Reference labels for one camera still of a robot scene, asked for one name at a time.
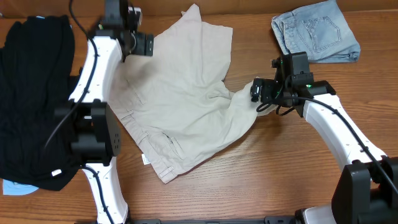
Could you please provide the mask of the beige khaki shorts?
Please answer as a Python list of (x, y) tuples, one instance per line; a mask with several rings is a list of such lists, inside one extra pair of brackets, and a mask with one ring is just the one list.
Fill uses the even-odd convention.
[(130, 55), (114, 76), (109, 105), (168, 183), (242, 137), (259, 116), (251, 85), (224, 84), (233, 30), (203, 22), (192, 5), (154, 39), (150, 57)]

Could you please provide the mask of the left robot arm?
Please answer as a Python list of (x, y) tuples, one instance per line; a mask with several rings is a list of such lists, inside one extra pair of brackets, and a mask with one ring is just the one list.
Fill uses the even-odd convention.
[(129, 55), (153, 55), (154, 36), (138, 32), (142, 11), (129, 1), (105, 0), (104, 17), (85, 31), (87, 54), (80, 78), (65, 106), (55, 110), (54, 133), (67, 139), (90, 184), (96, 223), (131, 223), (121, 192), (116, 158), (121, 151), (120, 128), (108, 104), (118, 66)]

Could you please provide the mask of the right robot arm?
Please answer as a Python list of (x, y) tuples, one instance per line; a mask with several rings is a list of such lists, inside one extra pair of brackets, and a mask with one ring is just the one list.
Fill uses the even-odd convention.
[(299, 209), (294, 215), (266, 217), (265, 223), (397, 223), (397, 158), (376, 147), (348, 116), (326, 81), (316, 81), (307, 54), (272, 60), (273, 79), (255, 78), (251, 100), (258, 112), (271, 105), (296, 111), (322, 137), (341, 176), (328, 205)]

